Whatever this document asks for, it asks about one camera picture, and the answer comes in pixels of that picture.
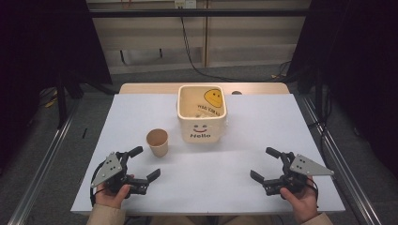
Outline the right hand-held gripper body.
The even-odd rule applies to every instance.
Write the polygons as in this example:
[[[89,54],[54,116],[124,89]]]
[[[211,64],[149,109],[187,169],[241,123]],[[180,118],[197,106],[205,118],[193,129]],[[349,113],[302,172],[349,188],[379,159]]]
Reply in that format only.
[[[283,164],[283,175],[278,179],[264,180],[263,188],[268,196],[280,193],[287,188],[291,193],[299,193],[307,186],[309,176],[334,175],[334,171],[293,152],[281,152],[279,159]]]

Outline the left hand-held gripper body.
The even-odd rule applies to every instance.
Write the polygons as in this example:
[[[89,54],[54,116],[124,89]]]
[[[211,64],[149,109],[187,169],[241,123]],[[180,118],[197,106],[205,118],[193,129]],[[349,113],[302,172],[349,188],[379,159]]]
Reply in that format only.
[[[93,190],[101,183],[105,183],[110,191],[117,193],[124,185],[130,185],[131,194],[146,195],[149,182],[146,179],[132,178],[127,174],[128,152],[111,152],[110,155],[102,161],[94,171],[90,182],[91,194]]]

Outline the person's left hand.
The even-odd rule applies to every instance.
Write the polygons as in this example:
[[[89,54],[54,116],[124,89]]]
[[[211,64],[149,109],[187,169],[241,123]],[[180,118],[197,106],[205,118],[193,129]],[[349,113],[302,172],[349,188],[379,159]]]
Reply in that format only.
[[[110,191],[105,183],[101,183],[96,188],[96,204],[121,208],[122,202],[130,192],[130,185],[124,185],[117,193]]]

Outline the person's right hand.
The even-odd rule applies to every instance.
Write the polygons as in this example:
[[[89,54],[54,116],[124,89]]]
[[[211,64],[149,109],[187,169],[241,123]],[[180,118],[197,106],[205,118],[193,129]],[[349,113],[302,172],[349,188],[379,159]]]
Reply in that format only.
[[[293,194],[285,187],[280,189],[280,193],[291,204],[294,219],[298,224],[318,216],[317,197],[311,176],[307,178],[307,186],[300,193]]]

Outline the brown paper cup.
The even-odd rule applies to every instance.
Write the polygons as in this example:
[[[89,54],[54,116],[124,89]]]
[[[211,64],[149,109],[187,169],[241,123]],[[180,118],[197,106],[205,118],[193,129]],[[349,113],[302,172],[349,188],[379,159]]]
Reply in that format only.
[[[146,135],[146,142],[157,158],[162,158],[168,153],[168,133],[166,130],[161,128],[150,130]]]

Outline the white table sheet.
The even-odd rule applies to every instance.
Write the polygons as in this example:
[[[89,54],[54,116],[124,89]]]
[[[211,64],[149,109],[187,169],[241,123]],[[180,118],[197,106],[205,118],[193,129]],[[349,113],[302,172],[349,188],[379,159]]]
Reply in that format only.
[[[145,195],[123,202],[130,215],[254,215],[289,212],[280,196],[268,196],[251,179],[256,171],[267,179],[282,175],[282,163],[267,154],[267,147],[301,154],[315,162],[322,158],[291,95],[229,95],[226,129],[218,142],[186,143],[176,114],[177,97],[171,94],[115,96],[99,136],[72,212],[91,209],[91,175],[114,151],[126,152],[146,145],[146,135],[162,128],[169,135],[169,151],[155,157],[149,148],[128,162],[130,173],[161,175]]]

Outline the cream smiley face bin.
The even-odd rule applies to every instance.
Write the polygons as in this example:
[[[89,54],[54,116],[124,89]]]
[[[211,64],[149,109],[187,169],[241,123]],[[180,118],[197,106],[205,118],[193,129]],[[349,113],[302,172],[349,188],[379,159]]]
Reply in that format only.
[[[226,128],[226,102],[218,85],[182,85],[176,112],[186,143],[216,143]]]

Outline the black metal stand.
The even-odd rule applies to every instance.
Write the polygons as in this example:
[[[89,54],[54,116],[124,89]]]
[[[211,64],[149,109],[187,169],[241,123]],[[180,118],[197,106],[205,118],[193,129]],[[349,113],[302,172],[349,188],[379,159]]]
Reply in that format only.
[[[300,94],[309,94],[312,88],[314,88],[314,109],[317,122],[325,124],[323,81],[319,67],[305,67],[298,76],[298,92]]]
[[[59,73],[56,79],[56,91],[59,115],[57,128],[61,128],[68,119],[66,93],[69,93],[73,99],[78,99],[83,97],[84,92],[75,73]]]

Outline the dark curtain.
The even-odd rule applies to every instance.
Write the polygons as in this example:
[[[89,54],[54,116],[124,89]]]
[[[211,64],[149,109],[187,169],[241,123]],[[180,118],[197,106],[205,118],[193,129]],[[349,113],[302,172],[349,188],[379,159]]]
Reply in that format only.
[[[311,0],[288,75],[320,76],[398,179],[398,0]]]
[[[0,172],[18,151],[40,92],[112,81],[86,0],[0,0]]]

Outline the black horizontal bar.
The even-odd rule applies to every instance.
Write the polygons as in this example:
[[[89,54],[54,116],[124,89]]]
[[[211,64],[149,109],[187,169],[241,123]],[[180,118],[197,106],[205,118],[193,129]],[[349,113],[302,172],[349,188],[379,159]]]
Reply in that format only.
[[[93,18],[146,18],[146,17],[301,17],[309,9],[90,9]]]

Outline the metal floor rail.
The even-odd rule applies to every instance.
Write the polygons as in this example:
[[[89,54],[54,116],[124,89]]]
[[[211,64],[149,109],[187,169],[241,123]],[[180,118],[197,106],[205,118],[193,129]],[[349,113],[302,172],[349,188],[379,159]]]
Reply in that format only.
[[[382,225],[375,208],[349,168],[349,165],[332,138],[327,126],[322,123],[316,115],[315,106],[312,100],[309,97],[304,96],[302,98],[302,102],[314,123],[314,127],[321,137],[321,146],[326,146],[327,152],[330,154],[331,159],[336,165],[338,174],[341,175],[349,194],[360,212],[360,217],[364,219],[364,224]]]
[[[66,102],[67,115],[61,123],[58,107],[42,108],[35,115],[21,153],[7,173],[3,196],[16,205],[11,207],[12,215],[5,225],[25,224],[79,104],[79,99]]]

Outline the white wall socket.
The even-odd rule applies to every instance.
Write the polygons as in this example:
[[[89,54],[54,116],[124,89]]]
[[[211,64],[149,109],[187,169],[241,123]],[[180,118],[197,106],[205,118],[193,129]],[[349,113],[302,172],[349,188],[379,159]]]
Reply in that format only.
[[[175,0],[175,8],[195,9],[197,8],[197,2],[196,0]]]

